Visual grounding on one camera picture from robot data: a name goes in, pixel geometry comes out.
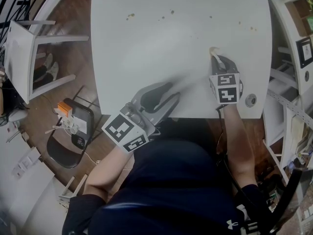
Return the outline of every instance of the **white table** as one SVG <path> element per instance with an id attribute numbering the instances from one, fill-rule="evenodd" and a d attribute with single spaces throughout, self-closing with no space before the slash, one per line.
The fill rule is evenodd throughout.
<path id="1" fill-rule="evenodd" d="M 35 24 L 55 23 L 55 21 L 29 21 L 22 22 L 22 24 L 33 24 L 34 22 Z M 11 21 L 4 57 L 5 73 L 25 103 L 28 104 L 31 99 L 75 79 L 75 75 L 71 74 L 33 90 L 34 67 L 38 45 L 87 41 L 88 38 L 88 36 L 74 35 L 36 36 L 21 25 Z"/>
<path id="2" fill-rule="evenodd" d="M 280 25 L 285 34 L 286 41 L 291 54 L 293 66 L 295 68 L 299 94 L 303 95 L 313 85 L 313 63 L 300 67 L 300 59 L 296 41 L 303 39 L 298 33 L 298 30 L 293 22 L 293 19 L 286 7 L 286 3 L 293 0 L 269 0 L 270 5 L 275 11 L 275 14 L 280 22 Z M 309 80 L 305 81 L 305 73 L 309 72 Z"/>
<path id="3" fill-rule="evenodd" d="M 171 117 L 218 118 L 208 76 L 210 47 L 233 60 L 244 84 L 243 118 L 259 118 L 272 55 L 267 0 L 92 0 L 91 45 L 102 114 L 150 84 L 180 78 Z M 252 108 L 249 94 L 257 96 Z"/>

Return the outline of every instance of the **shoe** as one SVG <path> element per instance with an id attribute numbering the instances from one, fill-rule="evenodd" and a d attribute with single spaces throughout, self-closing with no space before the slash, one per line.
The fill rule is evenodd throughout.
<path id="1" fill-rule="evenodd" d="M 54 62 L 51 69 L 47 71 L 47 73 L 50 73 L 53 76 L 53 81 L 57 79 L 58 72 L 59 72 L 59 64 L 57 62 Z"/>
<path id="2" fill-rule="evenodd" d="M 47 68 L 47 71 L 46 71 L 46 72 L 48 72 L 48 71 L 51 69 L 52 62 L 53 62 L 53 56 L 52 56 L 52 54 L 50 53 L 50 54 L 47 56 L 47 59 L 46 59 L 45 62 L 44 62 L 44 66 Z"/>

